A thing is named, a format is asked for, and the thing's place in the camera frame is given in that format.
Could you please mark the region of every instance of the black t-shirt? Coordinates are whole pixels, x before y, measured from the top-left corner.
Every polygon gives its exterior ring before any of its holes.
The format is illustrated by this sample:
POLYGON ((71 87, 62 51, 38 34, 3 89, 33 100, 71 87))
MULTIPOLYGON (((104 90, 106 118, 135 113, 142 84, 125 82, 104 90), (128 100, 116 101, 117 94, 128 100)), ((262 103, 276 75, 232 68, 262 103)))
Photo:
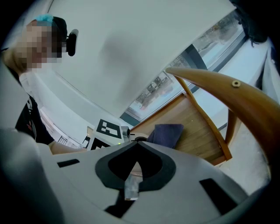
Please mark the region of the black t-shirt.
MULTIPOLYGON (((21 85, 18 74, 11 68, 8 69, 21 85)), ((41 120, 38 105, 32 96, 29 96, 28 102, 18 118, 16 129, 30 135, 38 143, 48 145, 54 141, 41 120)))

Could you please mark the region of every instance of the person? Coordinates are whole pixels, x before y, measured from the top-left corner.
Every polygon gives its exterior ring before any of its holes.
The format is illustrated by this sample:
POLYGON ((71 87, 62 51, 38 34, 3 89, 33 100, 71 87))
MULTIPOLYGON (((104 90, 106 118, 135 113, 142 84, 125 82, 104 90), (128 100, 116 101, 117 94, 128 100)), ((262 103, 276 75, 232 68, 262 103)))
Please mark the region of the person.
MULTIPOLYGON (((25 27, 13 47, 2 52, 2 61, 21 84, 19 77, 23 73, 40 69, 44 63, 61 58, 66 38, 67 25, 64 19, 50 14, 40 15, 25 27)), ((15 128, 30 135, 37 143, 48 145, 52 154, 86 151, 86 149, 77 150, 57 143, 43 124, 38 105, 31 96, 15 128)))

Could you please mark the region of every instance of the wooden chair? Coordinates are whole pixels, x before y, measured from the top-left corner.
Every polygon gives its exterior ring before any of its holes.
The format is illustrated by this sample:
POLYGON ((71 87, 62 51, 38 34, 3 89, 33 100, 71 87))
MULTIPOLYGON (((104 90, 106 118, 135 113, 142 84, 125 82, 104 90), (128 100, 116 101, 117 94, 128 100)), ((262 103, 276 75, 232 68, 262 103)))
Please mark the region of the wooden chair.
POLYGON ((232 158, 228 146, 243 122, 258 140, 271 162, 278 148, 280 106, 260 90, 234 78, 206 70, 167 68, 186 91, 175 100, 132 129, 149 135, 155 124, 181 123, 184 131, 176 150, 190 153, 213 165, 232 158), (225 140, 209 116, 197 104, 184 80, 211 93, 228 108, 225 140))

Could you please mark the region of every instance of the white blind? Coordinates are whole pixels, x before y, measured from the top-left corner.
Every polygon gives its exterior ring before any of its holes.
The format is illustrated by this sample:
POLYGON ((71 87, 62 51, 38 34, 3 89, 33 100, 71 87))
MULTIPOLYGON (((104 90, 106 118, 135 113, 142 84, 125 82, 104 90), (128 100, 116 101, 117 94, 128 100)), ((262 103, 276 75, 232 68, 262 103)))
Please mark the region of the white blind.
POLYGON ((228 0, 59 0, 49 13, 79 30, 76 54, 57 72, 120 117, 142 90, 207 29, 228 0))

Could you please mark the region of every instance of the purple cloth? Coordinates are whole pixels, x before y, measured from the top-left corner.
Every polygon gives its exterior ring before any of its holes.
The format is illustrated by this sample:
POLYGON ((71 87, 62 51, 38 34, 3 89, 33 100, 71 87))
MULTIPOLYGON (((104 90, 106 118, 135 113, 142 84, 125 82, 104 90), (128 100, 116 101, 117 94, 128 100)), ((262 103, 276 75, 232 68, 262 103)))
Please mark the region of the purple cloth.
POLYGON ((183 129, 182 124, 156 124, 147 142, 175 148, 183 129))

